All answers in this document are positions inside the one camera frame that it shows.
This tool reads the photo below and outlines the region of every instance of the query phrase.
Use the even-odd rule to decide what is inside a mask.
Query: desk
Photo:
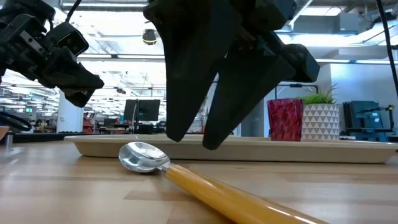
[[[98,128],[97,131],[101,134],[123,134],[126,132],[125,129],[120,129],[120,128]]]
[[[126,128],[130,127],[131,124],[111,124],[111,126],[114,127],[114,128],[124,128],[124,129],[126,129]]]
[[[331,223],[397,223],[398,157],[387,165],[177,161]],[[0,147],[1,223],[230,223],[159,175],[81,157],[69,142]]]

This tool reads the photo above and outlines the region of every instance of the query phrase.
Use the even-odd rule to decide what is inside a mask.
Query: red vase
[[[267,104],[271,140],[300,141],[303,126],[303,100],[269,100]]]

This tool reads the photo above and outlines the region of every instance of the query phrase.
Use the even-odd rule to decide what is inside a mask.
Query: white geometric planter
[[[338,140],[339,109],[334,104],[304,106],[302,139]]]

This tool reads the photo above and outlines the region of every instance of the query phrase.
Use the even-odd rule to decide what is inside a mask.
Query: monitor
[[[105,119],[104,119],[104,126],[105,126],[105,127],[111,126],[111,125],[114,124],[115,122],[116,122],[115,119],[105,118]]]
[[[131,121],[134,114],[134,107],[137,100],[126,100],[124,107],[124,120]],[[139,121],[157,121],[159,119],[160,100],[139,100],[138,116]]]

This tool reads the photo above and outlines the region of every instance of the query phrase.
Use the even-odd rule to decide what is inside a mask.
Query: green plant
[[[333,95],[331,92],[336,89],[336,84],[332,85],[328,91],[325,91],[325,89],[320,90],[319,93],[313,93],[309,96],[302,96],[299,97],[299,99],[302,99],[306,105],[311,105],[311,104],[335,104],[336,99],[334,99]]]

